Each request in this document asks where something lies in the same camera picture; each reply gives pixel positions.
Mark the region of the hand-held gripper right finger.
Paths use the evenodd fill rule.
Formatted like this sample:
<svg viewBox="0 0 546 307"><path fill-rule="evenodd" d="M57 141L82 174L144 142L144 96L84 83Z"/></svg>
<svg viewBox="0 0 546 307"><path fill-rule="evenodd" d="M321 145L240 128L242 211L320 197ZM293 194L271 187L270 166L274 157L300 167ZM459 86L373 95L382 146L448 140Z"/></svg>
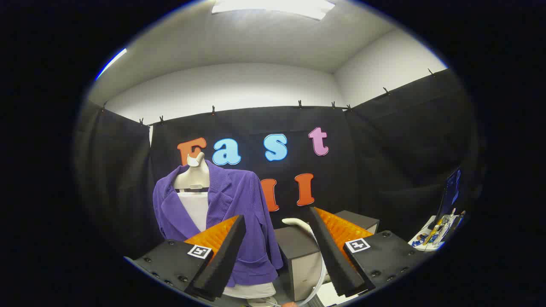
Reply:
<svg viewBox="0 0 546 307"><path fill-rule="evenodd" d="M308 208L308 223L338 295L361 295L387 287L430 258L430 253L419 251L391 231L372 235L320 208Z"/></svg>

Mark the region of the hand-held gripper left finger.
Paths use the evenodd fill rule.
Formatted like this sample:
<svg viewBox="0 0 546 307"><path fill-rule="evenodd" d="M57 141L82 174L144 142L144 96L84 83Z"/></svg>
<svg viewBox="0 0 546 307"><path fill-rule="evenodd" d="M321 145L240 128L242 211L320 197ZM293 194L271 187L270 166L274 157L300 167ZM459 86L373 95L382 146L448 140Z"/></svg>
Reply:
<svg viewBox="0 0 546 307"><path fill-rule="evenodd" d="M245 234L238 214L185 241L165 240L139 258L124 259L180 295L213 302L224 293Z"/></svg>

